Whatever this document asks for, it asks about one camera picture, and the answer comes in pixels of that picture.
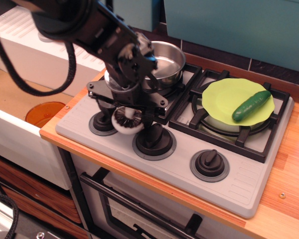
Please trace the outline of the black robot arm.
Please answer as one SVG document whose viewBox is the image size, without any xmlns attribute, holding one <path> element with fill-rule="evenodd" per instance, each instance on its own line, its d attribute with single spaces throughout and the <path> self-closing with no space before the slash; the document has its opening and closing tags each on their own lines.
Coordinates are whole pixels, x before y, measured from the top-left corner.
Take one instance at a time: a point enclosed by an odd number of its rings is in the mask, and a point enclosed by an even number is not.
<svg viewBox="0 0 299 239">
<path fill-rule="evenodd" d="M 152 43 L 107 6 L 97 0 L 19 0 L 17 4 L 31 12 L 43 36 L 78 45 L 104 61 L 109 80 L 89 87 L 94 98 L 141 111 L 145 127 L 164 113 L 167 100 L 158 94 L 152 74 L 157 69 Z"/>
</svg>

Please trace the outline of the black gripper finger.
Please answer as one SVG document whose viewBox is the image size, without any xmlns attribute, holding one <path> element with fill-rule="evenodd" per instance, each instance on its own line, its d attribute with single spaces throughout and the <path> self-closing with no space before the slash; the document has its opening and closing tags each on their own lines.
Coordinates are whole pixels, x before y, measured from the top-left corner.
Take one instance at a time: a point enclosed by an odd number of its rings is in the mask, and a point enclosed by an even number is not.
<svg viewBox="0 0 299 239">
<path fill-rule="evenodd" d="M 151 127 L 155 118 L 155 109 L 146 109 L 142 112 L 142 123 L 144 128 Z"/>
<path fill-rule="evenodd" d="M 110 103 L 107 103 L 103 100 L 97 100 L 100 113 L 98 113 L 98 119 L 100 122 L 109 122 L 111 120 L 111 117 L 117 108 L 115 105 L 112 105 Z"/>
</svg>

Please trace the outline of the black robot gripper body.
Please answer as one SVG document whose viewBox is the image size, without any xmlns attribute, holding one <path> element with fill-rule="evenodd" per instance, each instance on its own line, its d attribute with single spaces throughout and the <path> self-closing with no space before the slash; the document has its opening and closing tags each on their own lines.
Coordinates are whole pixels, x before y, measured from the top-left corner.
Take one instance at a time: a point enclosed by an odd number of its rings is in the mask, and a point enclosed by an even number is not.
<svg viewBox="0 0 299 239">
<path fill-rule="evenodd" d="M 109 74 L 105 74 L 98 81 L 89 82 L 87 90 L 90 97 L 116 106 L 162 112 L 165 112 L 168 106 L 168 100 L 159 93 L 148 93 L 142 89 L 139 83 L 123 88 Z"/>
</svg>

